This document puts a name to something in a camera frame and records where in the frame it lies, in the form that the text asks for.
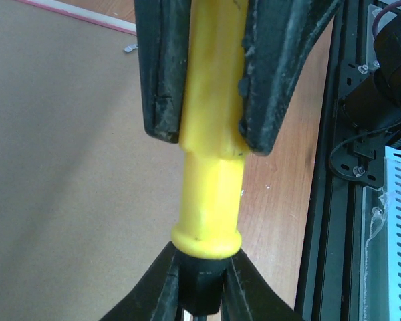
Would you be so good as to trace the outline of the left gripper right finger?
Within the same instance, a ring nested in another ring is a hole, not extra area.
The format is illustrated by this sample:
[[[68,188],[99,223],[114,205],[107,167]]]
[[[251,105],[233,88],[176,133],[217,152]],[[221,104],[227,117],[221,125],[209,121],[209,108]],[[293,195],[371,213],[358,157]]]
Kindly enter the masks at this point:
[[[296,321],[302,317],[273,291],[241,250],[231,258],[226,271],[221,319]]]

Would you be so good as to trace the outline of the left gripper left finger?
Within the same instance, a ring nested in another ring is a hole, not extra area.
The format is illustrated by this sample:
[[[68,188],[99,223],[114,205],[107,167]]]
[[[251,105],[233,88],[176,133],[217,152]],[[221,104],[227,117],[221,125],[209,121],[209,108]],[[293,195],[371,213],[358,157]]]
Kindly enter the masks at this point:
[[[168,243],[133,289],[102,320],[180,320],[176,248]]]

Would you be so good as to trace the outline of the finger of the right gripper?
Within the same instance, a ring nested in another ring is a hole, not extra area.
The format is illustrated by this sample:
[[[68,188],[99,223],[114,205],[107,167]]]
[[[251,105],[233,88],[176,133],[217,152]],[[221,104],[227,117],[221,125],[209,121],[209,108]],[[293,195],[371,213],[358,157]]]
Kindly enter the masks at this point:
[[[273,150],[305,61],[340,1],[250,1],[245,34],[239,132],[250,151]]]
[[[135,1],[144,129],[176,144],[188,64],[190,1]]]

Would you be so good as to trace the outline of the yellow handled screwdriver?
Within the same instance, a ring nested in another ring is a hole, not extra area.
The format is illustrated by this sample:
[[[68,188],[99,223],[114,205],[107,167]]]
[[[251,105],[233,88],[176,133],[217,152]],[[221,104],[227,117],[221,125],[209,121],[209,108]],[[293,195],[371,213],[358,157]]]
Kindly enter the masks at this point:
[[[248,147],[239,134],[247,1],[193,1],[179,145],[184,151],[178,299],[196,317],[219,311],[237,229]]]

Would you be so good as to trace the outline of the pink picture frame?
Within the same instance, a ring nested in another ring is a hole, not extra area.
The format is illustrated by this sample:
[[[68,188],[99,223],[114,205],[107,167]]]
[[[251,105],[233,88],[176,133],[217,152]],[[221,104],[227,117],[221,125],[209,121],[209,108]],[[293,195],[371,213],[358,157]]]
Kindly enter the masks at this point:
[[[135,42],[0,1],[0,320],[99,320],[170,238],[184,157],[144,132]]]

